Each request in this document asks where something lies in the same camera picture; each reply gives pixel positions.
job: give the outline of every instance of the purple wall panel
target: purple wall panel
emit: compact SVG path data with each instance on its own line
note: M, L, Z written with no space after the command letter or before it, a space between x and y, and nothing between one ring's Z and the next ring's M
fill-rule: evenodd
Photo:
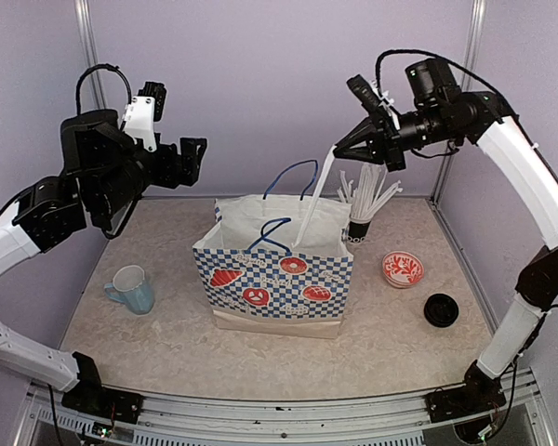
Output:
M488 2L477 71L507 96L558 174L558 1ZM542 245L535 223L477 148L458 155L442 206L501 319L518 272ZM533 367L558 434L558 311L525 363Z
M74 114L83 69L72 1L0 2L0 208L61 170L60 122ZM11 270L0 279L0 320L56 347L103 245L86 230ZM27 384L0 369L0 445L12 439Z
M209 138L199 183L153 195L262 193L282 167L324 160L365 116L347 79L373 79L376 57L392 47L463 60L471 10L469 0L91 4L100 61L120 65L135 93L145 80L166 84L162 140ZM403 69L416 60L394 57L384 66L383 85L402 111L412 106ZM113 75L103 79L108 105L120 108L124 87ZM402 179L405 193L430 194L439 162L410 156L408 164L392 180ZM339 166L359 173L357 163ZM277 190L297 192L308 175L302 169ZM336 166L327 193L338 178Z

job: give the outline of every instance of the black lid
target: black lid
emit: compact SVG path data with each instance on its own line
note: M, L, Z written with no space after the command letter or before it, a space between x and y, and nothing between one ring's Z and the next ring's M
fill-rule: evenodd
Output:
M458 317L458 305L450 295L431 295L424 306L424 316L434 327L450 327Z

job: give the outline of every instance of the checkered pattern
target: checkered pattern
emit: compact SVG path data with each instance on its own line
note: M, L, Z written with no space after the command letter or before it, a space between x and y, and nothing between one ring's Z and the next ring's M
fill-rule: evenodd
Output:
M263 249L247 252L230 249L194 249L194 258L205 285L206 295L214 307L240 311L251 316L274 319L334 319L345 309L350 287L353 259L351 257L320 257L293 253L308 264L302 274L288 274L280 267L285 253ZM240 270L244 274L235 282L213 287L210 280L216 269ZM325 302L311 301L302 295L308 286L323 286L331 298ZM270 294L269 304L256 307L242 298L248 288L263 288Z

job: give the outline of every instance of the light blue mug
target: light blue mug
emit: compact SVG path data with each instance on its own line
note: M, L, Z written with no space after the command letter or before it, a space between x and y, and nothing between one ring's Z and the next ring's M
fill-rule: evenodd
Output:
M155 302L145 271L138 265L120 269L103 289L111 300L126 305L134 314L147 314Z

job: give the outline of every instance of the marble-pattern tabletop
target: marble-pattern tabletop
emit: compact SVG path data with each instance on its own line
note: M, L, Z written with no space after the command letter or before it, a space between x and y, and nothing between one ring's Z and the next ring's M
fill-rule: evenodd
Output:
M428 204L390 200L355 255L344 323L334 340L218 329L192 246L214 225L209 199L143 200L125 233L109 242L79 301L63 347L91 356L104 384L235 400L324 400L376 396L460 382L487 345L484 317ZM398 290L381 275L394 250L415 254L425 278ZM135 316L103 284L138 264L155 305ZM428 296L459 305L452 327L423 316Z

